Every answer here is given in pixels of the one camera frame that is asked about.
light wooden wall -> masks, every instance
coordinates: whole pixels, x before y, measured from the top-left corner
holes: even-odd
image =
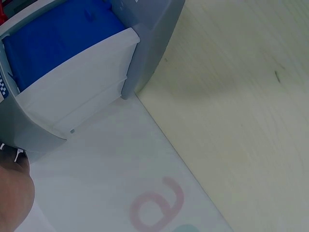
[[[309,231],[308,0],[187,0],[139,98],[235,232]]]

teal printed shape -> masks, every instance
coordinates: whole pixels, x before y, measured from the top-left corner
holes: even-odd
[[[193,225],[182,225],[177,227],[173,232],[199,232]]]

floor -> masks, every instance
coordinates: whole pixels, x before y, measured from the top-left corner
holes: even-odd
[[[136,96],[117,100],[31,165],[18,232],[232,232]]]
[[[138,94],[236,232],[309,231],[308,64],[308,0],[186,0]]]

blue cloth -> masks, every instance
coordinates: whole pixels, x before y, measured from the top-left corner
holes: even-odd
[[[67,0],[2,41],[14,80],[23,91],[61,63],[124,29],[110,3]]]

blue and white checkered pattern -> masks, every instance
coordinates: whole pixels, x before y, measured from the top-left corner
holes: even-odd
[[[0,93],[3,96],[4,99],[9,96],[9,90],[5,86],[5,83],[4,83],[3,79],[2,79],[1,73],[0,73]]]

